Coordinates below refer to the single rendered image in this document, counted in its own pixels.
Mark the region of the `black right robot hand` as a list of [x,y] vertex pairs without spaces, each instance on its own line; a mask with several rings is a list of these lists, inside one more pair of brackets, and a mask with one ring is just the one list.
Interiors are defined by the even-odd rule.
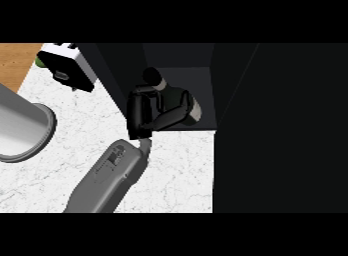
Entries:
[[[181,99],[188,99],[190,92],[184,90]],[[188,103],[181,102],[173,109],[163,111],[159,92],[147,85],[138,85],[128,94],[126,130],[131,140],[151,137],[153,131],[168,129],[181,123],[188,114]]]

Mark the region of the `dark grey cabinet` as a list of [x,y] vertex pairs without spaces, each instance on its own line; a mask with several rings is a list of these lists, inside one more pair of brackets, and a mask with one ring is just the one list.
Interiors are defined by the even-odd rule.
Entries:
[[212,43],[79,43],[77,47],[122,115],[126,115],[128,93],[142,84],[142,70],[154,67],[168,84],[191,93],[201,110],[194,125],[176,124],[169,131],[216,129],[209,70]]

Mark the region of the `white and black appliance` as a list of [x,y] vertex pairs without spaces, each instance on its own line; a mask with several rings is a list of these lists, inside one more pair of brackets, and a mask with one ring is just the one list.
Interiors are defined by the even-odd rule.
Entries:
[[36,58],[61,85],[73,90],[92,91],[97,75],[74,43],[45,43]]

